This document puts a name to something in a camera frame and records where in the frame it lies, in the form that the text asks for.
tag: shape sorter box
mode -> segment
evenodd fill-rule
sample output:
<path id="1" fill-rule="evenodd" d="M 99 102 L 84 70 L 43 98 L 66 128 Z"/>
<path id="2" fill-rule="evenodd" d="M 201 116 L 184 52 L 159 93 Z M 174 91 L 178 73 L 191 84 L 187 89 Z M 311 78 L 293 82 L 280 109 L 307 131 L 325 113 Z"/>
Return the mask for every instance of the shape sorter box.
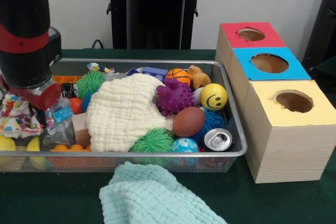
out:
<path id="1" fill-rule="evenodd" d="M 233 49 L 228 73 L 239 115 L 242 114 L 249 81 L 310 80 L 301 63 L 287 47 Z"/>
<path id="2" fill-rule="evenodd" d="M 267 22 L 224 23 L 219 27 L 216 61 L 230 69 L 234 48 L 285 47 L 278 33 Z"/>
<path id="3" fill-rule="evenodd" d="M 313 80 L 251 81 L 243 125 L 255 183 L 319 180 L 336 145 L 336 110 Z"/>

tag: toy lemon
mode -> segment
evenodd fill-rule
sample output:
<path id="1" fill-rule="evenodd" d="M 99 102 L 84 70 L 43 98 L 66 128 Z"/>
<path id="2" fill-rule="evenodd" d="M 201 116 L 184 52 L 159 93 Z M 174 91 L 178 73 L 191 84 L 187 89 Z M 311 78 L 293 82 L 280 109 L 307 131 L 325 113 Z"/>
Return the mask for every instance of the toy lemon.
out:
<path id="1" fill-rule="evenodd" d="M 16 151 L 16 145 L 13 139 L 0 136 L 0 151 Z M 2 156 L 0 157 L 0 165 L 8 164 L 11 160 L 11 156 Z"/>
<path id="2" fill-rule="evenodd" d="M 220 110 L 227 103 L 226 90 L 216 83 L 205 86 L 199 97 L 201 104 L 208 110 Z"/>
<path id="3" fill-rule="evenodd" d="M 40 151 L 40 139 L 38 136 L 33 138 L 28 146 L 27 146 L 27 151 L 29 152 L 39 152 Z M 29 157 L 29 160 L 31 164 L 39 170 L 47 170 L 49 166 L 49 161 L 45 157 Z"/>

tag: wire mesh tray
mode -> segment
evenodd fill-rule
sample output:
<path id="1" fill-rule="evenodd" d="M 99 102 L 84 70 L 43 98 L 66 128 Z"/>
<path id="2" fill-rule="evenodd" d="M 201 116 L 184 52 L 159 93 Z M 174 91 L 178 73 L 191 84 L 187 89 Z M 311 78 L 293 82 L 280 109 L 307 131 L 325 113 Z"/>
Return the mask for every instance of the wire mesh tray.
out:
<path id="1" fill-rule="evenodd" d="M 18 147 L 16 152 L 0 152 L 0 171 L 6 172 L 112 172 L 126 161 L 159 164 L 171 172 L 227 172 L 235 159 L 247 151 L 244 130 L 237 112 L 226 71 L 215 61 L 169 60 L 109 60 L 63 59 L 52 71 L 56 76 L 81 76 L 88 72 L 86 64 L 97 62 L 118 72 L 131 68 L 153 67 L 161 69 L 197 65 L 208 74 L 212 83 L 225 87 L 228 104 L 220 111 L 226 121 L 225 128 L 233 136 L 234 148 L 230 152 L 205 153 L 120 153 L 120 152 L 27 152 Z"/>

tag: green table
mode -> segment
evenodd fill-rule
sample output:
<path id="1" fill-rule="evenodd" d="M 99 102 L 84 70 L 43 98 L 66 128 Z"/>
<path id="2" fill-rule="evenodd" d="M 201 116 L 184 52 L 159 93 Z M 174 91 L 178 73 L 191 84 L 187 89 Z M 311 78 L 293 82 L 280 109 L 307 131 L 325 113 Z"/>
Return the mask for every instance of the green table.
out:
<path id="1" fill-rule="evenodd" d="M 213 50 L 64 50 L 67 58 L 212 60 Z M 99 189 L 113 174 L 0 174 L 0 223 L 102 223 Z M 228 223 L 334 223 L 336 154 L 317 182 L 256 185 L 238 158 L 226 174 L 175 174 Z"/>

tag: red box top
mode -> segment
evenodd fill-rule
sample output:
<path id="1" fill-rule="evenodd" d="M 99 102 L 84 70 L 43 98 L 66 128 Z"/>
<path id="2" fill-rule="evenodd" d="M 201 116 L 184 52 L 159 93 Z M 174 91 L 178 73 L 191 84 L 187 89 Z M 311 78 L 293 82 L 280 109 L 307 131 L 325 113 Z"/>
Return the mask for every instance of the red box top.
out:
<path id="1" fill-rule="evenodd" d="M 223 23 L 220 26 L 232 48 L 286 47 L 268 22 Z"/>

